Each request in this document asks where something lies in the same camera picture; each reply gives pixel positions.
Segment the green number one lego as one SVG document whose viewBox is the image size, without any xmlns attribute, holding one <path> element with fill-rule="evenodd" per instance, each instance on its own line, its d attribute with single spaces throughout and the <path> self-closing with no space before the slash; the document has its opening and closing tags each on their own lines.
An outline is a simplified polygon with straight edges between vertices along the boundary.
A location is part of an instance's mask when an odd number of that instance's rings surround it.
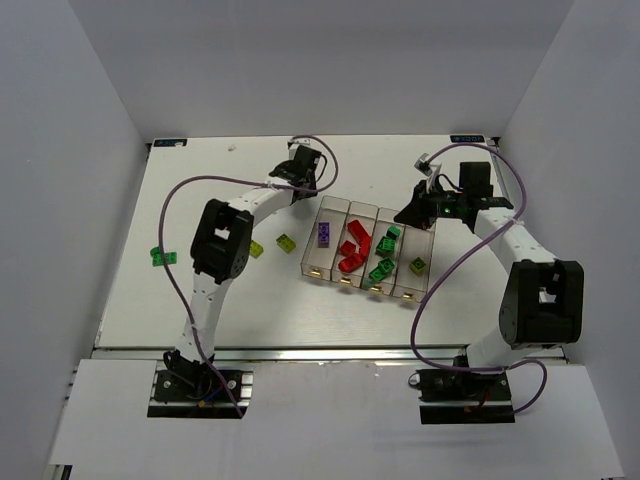
<svg viewBox="0 0 640 480">
<path fill-rule="evenodd" d="M 386 236 L 388 238 L 392 239 L 392 240 L 397 240 L 399 238 L 399 236 L 401 235 L 401 233 L 402 233 L 402 231 L 398 227 L 396 227 L 394 225 L 391 225 L 387 229 Z"/>
</svg>

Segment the purple lego brick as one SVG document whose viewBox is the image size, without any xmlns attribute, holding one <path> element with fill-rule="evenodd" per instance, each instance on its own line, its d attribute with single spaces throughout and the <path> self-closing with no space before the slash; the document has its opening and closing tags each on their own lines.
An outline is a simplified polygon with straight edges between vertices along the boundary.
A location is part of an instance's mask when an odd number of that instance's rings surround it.
<svg viewBox="0 0 640 480">
<path fill-rule="evenodd" d="M 331 225 L 329 222 L 319 222 L 317 225 L 317 244 L 320 248 L 328 248 L 331 242 Z"/>
</svg>

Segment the yellow-green lego brick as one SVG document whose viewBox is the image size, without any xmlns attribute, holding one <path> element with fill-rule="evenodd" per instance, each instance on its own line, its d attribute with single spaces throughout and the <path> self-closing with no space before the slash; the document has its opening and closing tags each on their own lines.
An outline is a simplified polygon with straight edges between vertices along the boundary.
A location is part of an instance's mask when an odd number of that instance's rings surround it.
<svg viewBox="0 0 640 480">
<path fill-rule="evenodd" d="M 425 272 L 426 266 L 425 260 L 421 257 L 416 257 L 409 263 L 409 269 L 416 276 L 421 276 Z"/>
<path fill-rule="evenodd" d="M 252 258 L 259 258 L 264 252 L 264 248 L 256 241 L 251 241 L 249 253 Z"/>
<path fill-rule="evenodd" d="M 286 234 L 281 234 L 276 238 L 276 244 L 287 254 L 296 248 L 296 243 Z"/>
</svg>

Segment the large red lego brick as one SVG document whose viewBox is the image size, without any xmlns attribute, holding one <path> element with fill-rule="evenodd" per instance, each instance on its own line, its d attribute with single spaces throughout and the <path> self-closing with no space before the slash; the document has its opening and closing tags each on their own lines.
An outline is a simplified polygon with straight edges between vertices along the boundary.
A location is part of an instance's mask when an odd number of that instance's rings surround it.
<svg viewBox="0 0 640 480">
<path fill-rule="evenodd" d="M 347 229 L 351 236 L 356 240 L 358 245 L 358 254 L 366 260 L 371 249 L 371 235 L 365 229 L 363 224 L 355 219 L 347 224 Z"/>
</svg>

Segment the small red lego brick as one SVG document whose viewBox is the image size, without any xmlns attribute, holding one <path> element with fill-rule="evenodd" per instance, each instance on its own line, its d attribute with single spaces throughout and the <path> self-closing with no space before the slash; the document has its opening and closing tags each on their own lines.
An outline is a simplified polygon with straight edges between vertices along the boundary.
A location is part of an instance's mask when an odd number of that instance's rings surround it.
<svg viewBox="0 0 640 480">
<path fill-rule="evenodd" d="M 350 256 L 353 255 L 356 252 L 356 245 L 354 243 L 352 243 L 351 241 L 344 241 L 342 243 L 342 245 L 339 248 L 339 251 L 342 255 L 344 256 Z"/>
</svg>

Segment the red rounded lego brick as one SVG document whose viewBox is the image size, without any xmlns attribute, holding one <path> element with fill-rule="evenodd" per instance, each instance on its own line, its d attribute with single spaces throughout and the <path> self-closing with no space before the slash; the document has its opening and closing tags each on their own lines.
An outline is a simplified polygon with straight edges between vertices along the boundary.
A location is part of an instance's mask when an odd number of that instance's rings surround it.
<svg viewBox="0 0 640 480">
<path fill-rule="evenodd" d="M 346 256 L 338 263 L 338 268 L 343 273 L 351 273 L 357 270 L 364 264 L 363 257 L 355 252 L 349 256 Z"/>
</svg>

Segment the green L-shaped lego plate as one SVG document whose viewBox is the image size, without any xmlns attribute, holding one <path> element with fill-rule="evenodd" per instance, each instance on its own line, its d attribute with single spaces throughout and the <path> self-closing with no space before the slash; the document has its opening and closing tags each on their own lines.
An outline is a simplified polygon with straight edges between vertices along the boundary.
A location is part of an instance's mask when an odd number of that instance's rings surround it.
<svg viewBox="0 0 640 480">
<path fill-rule="evenodd" d="M 151 262 L 153 267 L 161 267 L 163 264 L 175 265 L 178 262 L 178 252 L 168 250 L 162 252 L 159 246 L 150 250 Z"/>
</svg>

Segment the small green lego brick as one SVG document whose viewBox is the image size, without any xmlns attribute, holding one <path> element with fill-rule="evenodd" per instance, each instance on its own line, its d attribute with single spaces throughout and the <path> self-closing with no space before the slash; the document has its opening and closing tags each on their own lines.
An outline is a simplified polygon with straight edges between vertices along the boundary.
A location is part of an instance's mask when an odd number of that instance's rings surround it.
<svg viewBox="0 0 640 480">
<path fill-rule="evenodd" d="M 385 257 L 379 261 L 377 268 L 384 274 L 387 275 L 391 273 L 396 267 L 395 263 L 391 258 Z"/>
</svg>

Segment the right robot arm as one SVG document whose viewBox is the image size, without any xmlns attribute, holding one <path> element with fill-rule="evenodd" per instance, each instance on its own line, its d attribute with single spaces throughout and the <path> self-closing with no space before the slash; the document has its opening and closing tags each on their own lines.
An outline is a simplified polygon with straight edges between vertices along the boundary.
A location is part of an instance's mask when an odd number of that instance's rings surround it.
<svg viewBox="0 0 640 480">
<path fill-rule="evenodd" d="M 395 221 L 421 230 L 456 219 L 491 250 L 508 275 L 498 325 L 465 347 L 459 369 L 489 374 L 527 355 L 577 342 L 582 333 L 584 269 L 545 249 L 519 220 L 512 203 L 494 193 L 491 166 L 464 162 L 459 180 L 442 187 L 438 162 L 419 160 L 424 176 Z"/>
</svg>

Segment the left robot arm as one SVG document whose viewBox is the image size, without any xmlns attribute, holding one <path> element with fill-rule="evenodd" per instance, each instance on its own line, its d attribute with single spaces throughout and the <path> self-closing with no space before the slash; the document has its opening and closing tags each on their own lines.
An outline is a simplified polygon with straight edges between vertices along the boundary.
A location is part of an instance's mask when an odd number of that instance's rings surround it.
<svg viewBox="0 0 640 480">
<path fill-rule="evenodd" d="M 317 194 L 316 169 L 326 157 L 308 146 L 290 147 L 289 158 L 262 182 L 249 182 L 243 195 L 209 200 L 190 246 L 193 288 L 187 319 L 176 348 L 164 354 L 167 369 L 190 389 L 202 390 L 215 379 L 215 332 L 225 296 L 244 271 L 253 229 L 298 200 Z"/>
</svg>

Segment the clear bin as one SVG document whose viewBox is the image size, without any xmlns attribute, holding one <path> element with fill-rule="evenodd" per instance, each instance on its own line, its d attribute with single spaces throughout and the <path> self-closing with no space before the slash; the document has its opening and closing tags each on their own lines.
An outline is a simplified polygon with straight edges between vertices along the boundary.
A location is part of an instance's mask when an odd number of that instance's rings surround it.
<svg viewBox="0 0 640 480">
<path fill-rule="evenodd" d="M 404 227 L 400 223 L 396 223 L 394 221 L 394 216 L 396 214 L 397 214 L 396 210 L 392 210 L 388 208 L 377 208 L 375 211 L 375 215 L 366 225 L 367 231 L 371 234 L 371 237 L 372 237 L 372 246 L 370 249 L 369 256 L 367 257 L 367 260 L 365 262 L 365 266 L 362 274 L 361 288 L 365 291 L 368 291 L 369 293 L 384 294 L 384 295 L 390 296 L 395 287 L 395 281 L 396 281 L 398 267 L 399 267 L 399 254 L 401 250 L 401 242 L 404 236 Z M 402 231 L 401 235 L 396 240 L 395 253 L 392 256 L 388 257 L 393 260 L 396 267 L 391 273 L 388 274 L 388 276 L 384 280 L 382 280 L 379 283 L 376 283 L 378 286 L 377 289 L 366 290 L 363 288 L 363 283 L 366 281 L 371 281 L 368 277 L 369 272 L 372 269 L 377 267 L 380 260 L 385 258 L 376 254 L 376 245 L 378 244 L 379 240 L 383 236 L 386 236 L 387 229 L 391 225 L 398 227 Z"/>
<path fill-rule="evenodd" d="M 362 202 L 350 203 L 349 210 L 348 210 L 344 227 L 343 227 L 343 232 L 341 235 L 339 248 L 344 241 L 348 240 L 356 245 L 357 247 L 356 252 L 358 252 L 357 242 L 349 233 L 347 229 L 347 224 L 350 221 L 357 219 L 363 224 L 363 226 L 367 230 L 366 225 L 375 215 L 375 211 L 377 208 L 378 208 L 377 206 L 374 206 L 368 203 L 362 203 Z M 346 256 L 342 255 L 338 249 L 338 255 L 336 257 L 336 260 L 334 261 L 334 268 L 332 271 L 332 280 L 342 286 L 360 288 L 361 282 L 362 282 L 362 274 L 363 274 L 365 262 L 367 259 L 364 260 L 364 264 L 357 270 L 354 270 L 351 273 L 343 273 L 339 270 L 338 263 L 345 257 Z"/>
<path fill-rule="evenodd" d="M 325 195 L 316 214 L 302 261 L 301 273 L 311 278 L 331 281 L 341 235 L 350 201 Z M 327 226 L 328 240 L 320 241 L 320 227 Z"/>
<path fill-rule="evenodd" d="M 421 302 L 429 284 L 435 231 L 433 229 L 422 231 L 401 225 L 404 227 L 404 236 L 401 242 L 395 287 L 391 295 L 406 301 Z M 416 257 L 421 257 L 427 264 L 421 276 L 414 275 L 409 269 L 409 263 Z"/>
</svg>

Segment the right blue label sticker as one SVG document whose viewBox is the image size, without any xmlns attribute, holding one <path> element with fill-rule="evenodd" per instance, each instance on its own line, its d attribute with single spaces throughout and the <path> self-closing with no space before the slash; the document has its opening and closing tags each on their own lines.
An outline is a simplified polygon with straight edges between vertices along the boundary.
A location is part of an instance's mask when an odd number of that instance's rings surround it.
<svg viewBox="0 0 640 480">
<path fill-rule="evenodd" d="M 484 143 L 483 135 L 474 134 L 452 134 L 449 136 L 451 143 Z"/>
</svg>

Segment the blue label sticker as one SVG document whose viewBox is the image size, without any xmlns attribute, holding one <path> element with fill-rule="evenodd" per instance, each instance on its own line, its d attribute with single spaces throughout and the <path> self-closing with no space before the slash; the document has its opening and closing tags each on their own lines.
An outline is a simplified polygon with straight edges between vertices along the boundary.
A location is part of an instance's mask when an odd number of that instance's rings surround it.
<svg viewBox="0 0 640 480">
<path fill-rule="evenodd" d="M 174 148 L 174 147 L 184 147 L 186 145 L 187 145 L 186 138 L 155 139 L 152 144 L 154 148 Z"/>
<path fill-rule="evenodd" d="M 451 143 L 484 143 L 483 135 L 474 134 L 452 134 L 449 136 Z"/>
</svg>

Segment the left blue label sticker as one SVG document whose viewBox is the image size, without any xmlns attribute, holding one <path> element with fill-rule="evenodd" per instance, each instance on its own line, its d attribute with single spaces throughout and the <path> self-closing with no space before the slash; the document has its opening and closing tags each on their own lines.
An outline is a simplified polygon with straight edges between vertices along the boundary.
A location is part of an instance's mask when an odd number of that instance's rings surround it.
<svg viewBox="0 0 640 480">
<path fill-rule="evenodd" d="M 155 139 L 152 144 L 154 148 L 174 148 L 174 147 L 184 147 L 186 145 L 187 145 L 186 138 Z"/>
</svg>

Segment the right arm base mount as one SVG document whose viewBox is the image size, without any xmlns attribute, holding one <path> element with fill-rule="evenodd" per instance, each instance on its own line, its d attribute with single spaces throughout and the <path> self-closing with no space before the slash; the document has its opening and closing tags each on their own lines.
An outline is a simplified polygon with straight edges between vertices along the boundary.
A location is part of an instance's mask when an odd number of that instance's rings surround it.
<svg viewBox="0 0 640 480">
<path fill-rule="evenodd" d="M 417 370 L 408 379 L 419 393 L 422 425 L 481 425 L 515 422 L 505 373 L 479 374 Z"/>
</svg>

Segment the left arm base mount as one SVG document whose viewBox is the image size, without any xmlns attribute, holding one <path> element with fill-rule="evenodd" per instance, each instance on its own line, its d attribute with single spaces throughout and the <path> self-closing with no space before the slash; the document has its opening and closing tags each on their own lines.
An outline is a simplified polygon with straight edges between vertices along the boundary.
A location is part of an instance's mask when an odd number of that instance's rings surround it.
<svg viewBox="0 0 640 480">
<path fill-rule="evenodd" d="M 242 414 L 248 410 L 253 372 L 222 369 L 227 387 Z M 155 374 L 147 417 L 152 419 L 238 420 L 241 416 L 223 382 L 206 369 L 204 379 L 191 386 L 168 369 Z"/>
</svg>

